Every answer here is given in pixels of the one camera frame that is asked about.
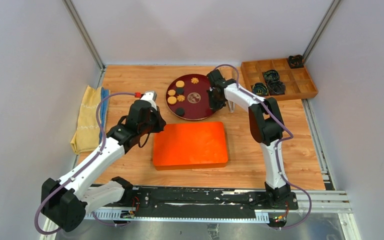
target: folded cloth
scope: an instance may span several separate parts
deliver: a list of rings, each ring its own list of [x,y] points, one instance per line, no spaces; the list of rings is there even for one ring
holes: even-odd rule
[[[105,88],[101,88],[100,100],[102,101],[108,95],[110,95],[110,90],[105,89]],[[103,129],[105,129],[106,123],[107,123],[108,101],[109,101],[109,99],[105,100],[102,103],[102,106],[100,107],[100,119],[102,120]],[[99,142],[101,142],[101,141],[102,141],[102,133],[99,132]]]
[[[71,139],[71,148],[75,154],[91,152],[99,145],[99,126],[96,119],[98,104],[101,102],[101,87],[93,89],[87,86],[81,100],[77,119],[77,130]]]

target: gray floor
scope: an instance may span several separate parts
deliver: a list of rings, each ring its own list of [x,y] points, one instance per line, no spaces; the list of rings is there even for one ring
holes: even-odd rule
[[[296,213],[288,216],[288,225],[298,222]],[[256,223],[132,222],[124,227],[109,227],[84,220],[74,231],[58,233],[57,240],[345,240],[337,214],[312,213],[294,229],[280,232]]]

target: robotic arm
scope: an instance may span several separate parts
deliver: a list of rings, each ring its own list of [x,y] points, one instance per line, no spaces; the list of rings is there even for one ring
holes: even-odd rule
[[[254,140],[260,144],[266,167],[265,198],[270,206],[284,203],[291,193],[291,187],[282,178],[284,165],[282,159],[282,143],[277,144],[280,171],[275,156],[275,145],[282,138],[283,129],[271,117],[264,119],[267,114],[258,100],[263,102],[271,113],[283,123],[279,106],[274,98],[265,99],[259,96],[245,94],[247,91],[237,85],[233,79],[225,80],[220,71],[215,69],[207,75],[210,81],[208,90],[210,108],[216,112],[226,106],[227,101],[238,104],[248,112],[250,132]],[[121,177],[113,178],[109,183],[89,189],[91,184],[114,161],[124,156],[133,146],[140,144],[143,135],[163,131],[166,122],[162,119],[155,100],[154,91],[146,92],[140,100],[136,100],[130,107],[127,116],[123,116],[116,126],[106,135],[105,146],[102,143],[75,169],[62,176],[57,181],[49,178],[42,185],[41,199],[44,201],[61,183],[70,182],[57,192],[44,205],[41,212],[60,226],[66,232],[74,230],[84,219],[86,214],[95,211],[109,203],[118,202],[123,205],[130,203],[133,186]],[[99,153],[99,156],[79,175],[74,173]]]

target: orange box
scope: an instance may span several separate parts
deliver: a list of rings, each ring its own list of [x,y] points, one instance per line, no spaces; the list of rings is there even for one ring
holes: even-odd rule
[[[223,123],[167,124],[155,134],[152,163],[157,170],[225,167],[228,150]]]

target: table surface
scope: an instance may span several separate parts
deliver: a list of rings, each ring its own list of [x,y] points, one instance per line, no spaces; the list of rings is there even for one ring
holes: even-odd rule
[[[156,91],[156,104],[167,124],[185,123],[189,121],[169,111],[164,98],[167,87],[180,76],[206,75],[212,69],[212,66],[110,65],[106,69],[102,86],[110,89],[111,93]],[[228,67],[222,67],[221,72],[225,78],[232,77],[232,71]],[[242,76],[239,82],[244,84]],[[137,98],[123,95],[110,99],[107,131],[117,124],[120,117],[128,114],[130,105],[135,100]],[[304,189],[324,190],[325,185],[301,100],[279,101],[278,104],[286,127],[294,134],[292,140],[282,144],[288,179]],[[151,134],[145,147],[133,147],[109,166],[95,183],[106,184],[113,177],[120,176],[133,185],[264,188],[266,169],[263,153],[250,134],[247,112],[237,106],[234,113],[230,113],[225,107],[202,121],[224,123],[228,148],[226,167],[158,171],[152,163],[154,136]],[[89,154],[90,152],[81,153],[78,163]]]

